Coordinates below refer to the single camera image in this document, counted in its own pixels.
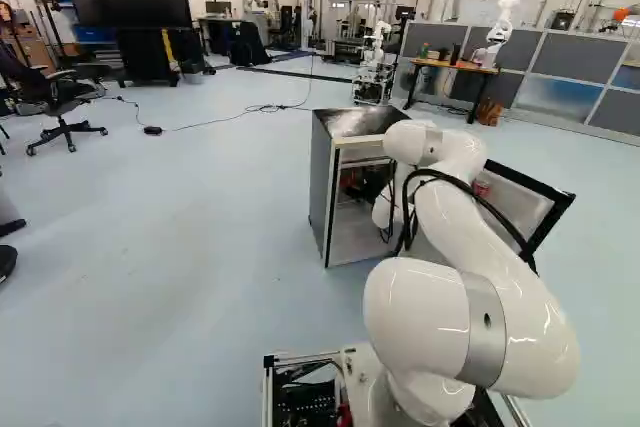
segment table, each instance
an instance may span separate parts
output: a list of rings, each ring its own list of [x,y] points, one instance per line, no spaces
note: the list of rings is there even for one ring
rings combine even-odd
[[[459,60],[455,65],[451,65],[448,60],[435,60],[435,59],[411,59],[410,62],[415,66],[413,77],[411,78],[411,88],[409,89],[409,97],[407,98],[407,103],[404,104],[403,110],[407,110],[411,108],[411,103],[413,101],[413,92],[416,89],[416,84],[418,82],[418,75],[420,74],[420,70],[423,67],[442,67],[445,69],[456,69],[462,70],[464,72],[477,72],[482,74],[482,85],[480,86],[480,91],[476,97],[476,101],[473,103],[473,107],[467,115],[467,124],[473,124],[473,121],[476,118],[476,112],[478,111],[478,107],[480,106],[480,102],[482,101],[482,97],[484,96],[484,92],[489,83],[489,79],[500,73],[500,69],[497,68],[484,68],[480,67],[478,64],[474,64],[473,62],[469,62],[466,60]]]

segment person's foot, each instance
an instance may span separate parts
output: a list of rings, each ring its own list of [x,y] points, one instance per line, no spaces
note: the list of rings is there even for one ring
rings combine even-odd
[[[10,245],[0,245],[0,283],[7,280],[16,266],[18,251]]]

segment chair armrest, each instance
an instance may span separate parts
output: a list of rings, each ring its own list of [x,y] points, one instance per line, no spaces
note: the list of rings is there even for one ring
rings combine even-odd
[[[59,72],[54,72],[53,74],[46,75],[45,78],[47,80],[55,81],[63,77],[74,77],[76,75],[77,75],[77,72],[75,69],[67,69],[67,70],[60,70]]]

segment chair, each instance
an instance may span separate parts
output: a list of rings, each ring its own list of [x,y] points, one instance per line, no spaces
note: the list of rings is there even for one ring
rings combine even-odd
[[[4,2],[0,2],[0,14],[12,16],[11,8]],[[15,33],[12,21],[7,21],[3,15],[3,21]],[[92,70],[88,75],[94,81],[99,82],[99,78],[106,75],[111,69],[104,64],[80,64],[78,69],[67,69],[53,74],[44,75],[41,72],[42,66],[28,67],[24,65],[13,51],[4,42],[0,42],[0,74],[9,80],[19,84],[19,88],[12,92],[14,98],[19,102],[41,103],[44,107],[42,113],[50,117],[56,117],[58,127],[45,129],[40,134],[40,140],[27,146],[27,155],[36,154],[36,147],[47,144],[61,135],[67,140],[69,152],[75,152],[76,146],[71,138],[71,132],[100,132],[107,135],[109,132],[104,127],[91,127],[89,121],[76,124],[67,124],[62,115],[71,112],[77,106],[87,104],[91,99],[104,95],[104,88],[99,85],[78,82],[80,74],[78,70]]]

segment power cable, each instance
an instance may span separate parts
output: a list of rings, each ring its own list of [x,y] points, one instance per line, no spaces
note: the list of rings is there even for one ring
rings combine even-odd
[[[201,127],[204,125],[210,125],[210,124],[217,124],[220,122],[228,122],[231,120],[235,120],[238,119],[244,115],[247,114],[253,114],[253,113],[261,113],[261,114],[274,114],[283,110],[306,110],[306,111],[311,111],[313,109],[308,109],[305,107],[302,107],[304,104],[307,103],[307,101],[309,100],[309,97],[311,96],[311,86],[313,83],[313,60],[314,60],[315,54],[311,55],[311,67],[309,69],[309,82],[308,82],[308,86],[307,86],[307,94],[305,95],[304,99],[300,102],[298,102],[297,104],[293,104],[293,105],[286,105],[286,104],[257,104],[257,105],[250,105],[248,107],[245,107],[244,110],[242,112],[240,112],[239,114],[236,115],[232,115],[230,117],[222,117],[220,119],[212,119],[212,120],[207,120],[204,122],[198,122],[195,124],[188,124],[188,125],[183,125],[181,127],[177,127],[175,129],[165,129],[162,127],[155,127],[157,129],[161,129],[161,132],[179,132],[181,130],[186,130],[186,129],[192,129],[194,127]],[[144,128],[154,128],[154,126],[151,126],[149,124],[146,124],[144,122],[142,122],[140,120],[140,105],[137,102],[134,102],[132,100],[127,100],[125,98],[123,98],[121,95],[115,96],[115,97],[101,97],[101,99],[107,99],[107,100],[117,100],[119,102],[125,103],[125,104],[131,104],[135,107],[136,109],[136,122],[138,123],[138,125],[140,125],[141,127]]]
[[[413,191],[412,196],[414,197],[414,204],[415,204],[416,192],[430,182],[443,180],[445,182],[448,182],[454,185],[455,187],[458,187],[460,190],[462,190],[463,192],[471,196],[473,199],[475,199],[485,209],[487,209],[487,211],[491,215],[493,215],[496,218],[496,220],[500,222],[500,224],[502,224],[502,226],[506,229],[509,235],[513,237],[513,239],[516,241],[516,243],[520,247],[521,249],[520,258],[524,260],[527,264],[529,264],[529,267],[531,268],[531,270],[533,270],[533,272],[536,275],[538,274],[535,259],[533,258],[533,252],[531,252],[531,248],[529,247],[527,241],[524,239],[522,234],[518,231],[518,229],[491,203],[489,203],[487,200],[485,200],[484,198],[476,194],[471,188],[471,186],[469,186],[469,184],[467,184],[466,182],[463,182],[457,177],[454,177],[449,174],[445,174],[444,172],[440,172],[439,170],[434,170],[434,169],[417,169],[411,172],[405,179],[404,183],[402,184],[403,226],[402,226],[402,231],[400,233],[400,237],[398,239],[398,244],[396,245],[396,249],[394,251],[394,254],[396,256],[400,253],[400,250],[402,250],[403,245],[406,250],[409,250],[411,248],[411,244],[417,233],[418,222],[416,217],[416,208],[414,207],[412,215],[410,216],[409,215],[409,195],[407,190],[408,190],[409,182],[418,176],[429,176],[431,178],[425,181],[421,181],[420,185]]]

